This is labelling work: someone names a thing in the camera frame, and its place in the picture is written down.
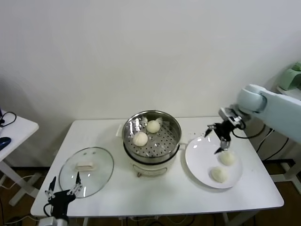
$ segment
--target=computer mouse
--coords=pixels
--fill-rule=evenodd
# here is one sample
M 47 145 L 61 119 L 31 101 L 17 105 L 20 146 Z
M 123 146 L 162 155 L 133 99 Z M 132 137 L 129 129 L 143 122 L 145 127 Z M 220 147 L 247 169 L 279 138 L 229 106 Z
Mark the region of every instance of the computer mouse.
M 10 142 L 11 139 L 9 137 L 0 137 L 0 151 L 9 145 Z

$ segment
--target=floor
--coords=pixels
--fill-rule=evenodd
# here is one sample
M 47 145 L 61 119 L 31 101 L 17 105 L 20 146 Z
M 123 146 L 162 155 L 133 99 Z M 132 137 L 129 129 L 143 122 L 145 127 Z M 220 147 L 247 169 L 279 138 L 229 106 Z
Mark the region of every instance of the floor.
M 267 170 L 270 174 L 283 173 L 283 170 L 278 164 L 267 164 Z M 17 173 L 20 176 L 33 175 L 36 171 L 30 170 L 17 170 Z M 43 182 L 43 178 L 41 178 L 35 186 L 39 188 Z M 6 179 L 3 184 L 6 187 L 10 187 L 13 182 L 10 179 Z M 263 210 L 259 212 L 255 218 L 252 218 L 244 223 L 244 226 L 299 226 L 301 225 L 301 195 L 295 190 L 294 186 L 290 182 L 282 182 L 276 183 L 277 188 L 279 189 L 281 195 L 285 200 L 285 205 L 279 209 L 272 210 Z M 9 205 L 9 200 L 14 196 L 18 191 L 18 186 L 13 186 L 10 190 L 6 190 L 4 188 L 0 188 L 0 197 L 3 203 L 3 214 L 4 221 L 11 222 L 11 219 L 16 216 L 24 216 L 30 213 L 30 208 L 33 203 L 33 198 L 26 195 L 22 198 L 22 200 L 15 206 L 12 207 Z M 232 218 L 237 213 L 230 213 L 229 218 Z M 195 216 L 187 216 L 184 220 L 184 216 L 173 216 L 170 219 L 166 217 L 160 217 L 159 223 L 154 219 L 145 220 L 143 218 L 139 218 L 139 221 L 133 221 L 131 219 L 123 220 L 121 222 L 117 218 L 92 218 L 89 220 L 88 226 L 223 226 L 223 219 L 221 214 L 204 214 L 204 215 L 195 215 Z M 175 223 L 183 221 L 181 224 L 174 224 L 170 220 Z M 78 222 L 81 224 L 83 219 L 73 219 L 73 222 Z M 0 215 L 0 225 L 2 224 L 2 217 Z M 22 221 L 23 226 L 35 226 L 36 222 L 30 218 L 25 218 Z

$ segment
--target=stainless steel pot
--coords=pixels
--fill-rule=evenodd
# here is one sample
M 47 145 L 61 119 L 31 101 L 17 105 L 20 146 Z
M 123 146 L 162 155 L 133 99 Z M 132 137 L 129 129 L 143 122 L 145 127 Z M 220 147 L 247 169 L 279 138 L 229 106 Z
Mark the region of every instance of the stainless steel pot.
M 157 133 L 152 134 L 146 130 L 146 125 L 151 120 L 158 120 L 160 123 L 160 130 Z M 143 147 L 133 144 L 133 136 L 139 131 L 148 136 L 148 142 Z M 127 154 L 146 165 L 162 164 L 173 158 L 179 149 L 181 135 L 178 121 L 173 116 L 156 110 L 135 114 L 127 120 L 122 130 Z

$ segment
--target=white table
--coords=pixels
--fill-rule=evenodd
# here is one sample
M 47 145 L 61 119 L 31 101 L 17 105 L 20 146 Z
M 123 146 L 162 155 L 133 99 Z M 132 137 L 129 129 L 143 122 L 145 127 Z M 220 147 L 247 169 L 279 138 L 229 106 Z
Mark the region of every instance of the white table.
M 13 119 L 13 115 L 7 114 L 5 116 L 5 124 Z M 36 173 L 34 177 L 26 182 L 3 160 L 17 147 L 19 147 L 26 139 L 28 139 L 35 131 L 37 131 L 38 128 L 39 126 L 35 122 L 17 116 L 14 123 L 4 127 L 0 132 L 0 137 L 11 138 L 10 144 L 0 151 L 0 171 L 2 171 L 6 176 L 8 176 L 21 187 L 21 190 L 9 201 L 9 204 L 12 206 L 15 206 L 25 194 L 29 194 L 33 198 L 37 196 L 39 190 L 34 188 L 32 185 L 39 179 L 40 174 Z
M 219 117 L 178 119 L 186 139 L 199 136 L 207 125 L 219 121 Z M 62 165 L 72 154 L 93 146 L 103 147 L 112 154 L 115 161 L 113 175 L 101 191 L 70 203 L 70 217 L 159 216 L 251 210 L 240 213 L 227 223 L 237 226 L 258 210 L 283 206 L 284 201 L 274 182 L 251 143 L 245 139 L 233 138 L 231 142 L 231 148 L 239 154 L 244 166 L 241 180 L 231 189 L 218 190 L 196 181 L 183 167 L 184 150 L 179 151 L 166 174 L 156 178 L 138 178 L 127 160 L 122 139 L 115 136 L 119 125 L 124 122 L 75 121 L 34 201 L 31 214 L 44 216 L 43 206 L 47 203 L 44 191 L 53 177 L 59 176 Z M 237 134 L 245 136 L 242 131 L 237 131 Z

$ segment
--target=robotic arm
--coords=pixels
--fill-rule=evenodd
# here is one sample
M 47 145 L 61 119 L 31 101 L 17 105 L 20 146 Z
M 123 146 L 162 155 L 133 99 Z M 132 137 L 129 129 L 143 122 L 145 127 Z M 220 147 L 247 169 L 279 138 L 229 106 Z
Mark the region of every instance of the robotic arm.
M 276 94 L 257 85 L 248 85 L 238 94 L 237 104 L 221 108 L 222 123 L 208 125 L 205 137 L 214 130 L 221 140 L 221 147 L 215 152 L 227 150 L 230 146 L 230 132 L 245 129 L 251 116 L 261 119 L 267 126 L 284 136 L 301 143 L 301 101 L 282 94 Z
M 49 185 L 49 189 L 45 191 L 48 197 L 48 203 L 44 206 L 44 213 L 48 218 L 41 219 L 39 226 L 67 226 L 69 218 L 67 216 L 68 205 L 76 199 L 80 193 L 83 185 L 79 177 L 79 172 L 76 176 L 75 185 L 70 190 L 60 191 L 54 193 L 56 177 Z M 45 207 L 51 205 L 52 210 L 50 215 L 46 212 Z

